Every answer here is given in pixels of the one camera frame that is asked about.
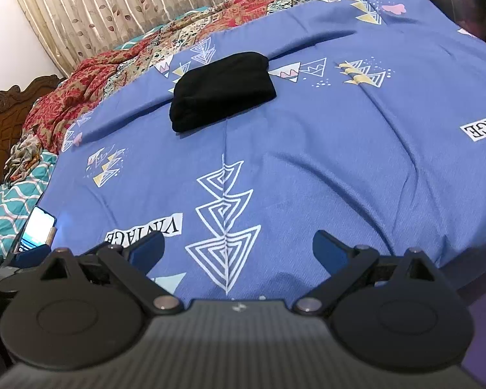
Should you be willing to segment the black pants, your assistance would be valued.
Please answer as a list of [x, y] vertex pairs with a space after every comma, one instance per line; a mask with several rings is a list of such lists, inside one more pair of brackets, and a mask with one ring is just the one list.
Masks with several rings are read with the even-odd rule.
[[266, 56], [243, 52], [188, 71], [174, 86], [172, 129], [187, 133], [275, 99], [268, 68]]

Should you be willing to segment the smartphone with lit screen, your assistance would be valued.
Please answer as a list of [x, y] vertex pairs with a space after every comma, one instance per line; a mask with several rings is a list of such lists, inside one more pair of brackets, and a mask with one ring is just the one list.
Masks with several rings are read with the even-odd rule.
[[35, 206], [19, 234], [14, 252], [25, 252], [42, 245], [52, 246], [57, 232], [56, 218]]

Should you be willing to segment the teal wavy patterned quilt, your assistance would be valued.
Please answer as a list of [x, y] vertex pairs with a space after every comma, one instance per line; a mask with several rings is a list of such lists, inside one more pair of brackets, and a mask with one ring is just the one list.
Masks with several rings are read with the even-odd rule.
[[3, 257], [43, 195], [57, 160], [58, 156], [43, 151], [40, 163], [28, 177], [12, 186], [0, 186], [0, 255]]

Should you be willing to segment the crumpled floral cloth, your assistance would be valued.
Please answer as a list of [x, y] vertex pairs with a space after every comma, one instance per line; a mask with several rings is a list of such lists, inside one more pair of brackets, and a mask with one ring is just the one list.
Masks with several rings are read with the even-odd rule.
[[22, 181], [39, 164], [42, 154], [42, 144], [37, 135], [22, 135], [21, 139], [11, 147], [10, 156], [4, 166], [4, 184], [12, 186]]

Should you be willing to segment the blue patterned bedsheet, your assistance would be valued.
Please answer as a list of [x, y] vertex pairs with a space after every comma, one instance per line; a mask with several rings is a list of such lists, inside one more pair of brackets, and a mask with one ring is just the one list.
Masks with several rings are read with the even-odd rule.
[[[174, 86], [235, 53], [276, 98], [187, 133]], [[67, 131], [40, 200], [81, 254], [165, 236], [151, 279], [184, 300], [294, 300], [327, 278], [318, 230], [486, 272], [486, 43], [429, 0], [312, 0], [150, 68]]]

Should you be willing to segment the red floral patchwork blanket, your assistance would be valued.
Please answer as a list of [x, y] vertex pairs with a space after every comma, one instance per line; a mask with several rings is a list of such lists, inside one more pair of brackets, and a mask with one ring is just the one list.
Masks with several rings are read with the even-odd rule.
[[[310, 0], [274, 0], [266, 15]], [[202, 41], [217, 28], [217, 10], [195, 9], [164, 26], [82, 61], [59, 89], [35, 102], [23, 124], [25, 134], [37, 135], [42, 147], [59, 152], [64, 135], [74, 120], [95, 108], [103, 99], [132, 82], [167, 56]]]

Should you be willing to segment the carved wooden headboard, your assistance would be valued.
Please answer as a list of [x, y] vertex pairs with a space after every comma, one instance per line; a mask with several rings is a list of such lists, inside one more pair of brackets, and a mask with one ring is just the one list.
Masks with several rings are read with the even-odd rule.
[[32, 105], [55, 90], [62, 81], [56, 75], [43, 76], [34, 79], [24, 90], [18, 85], [0, 90], [0, 185], [10, 149], [21, 138], [22, 126]]

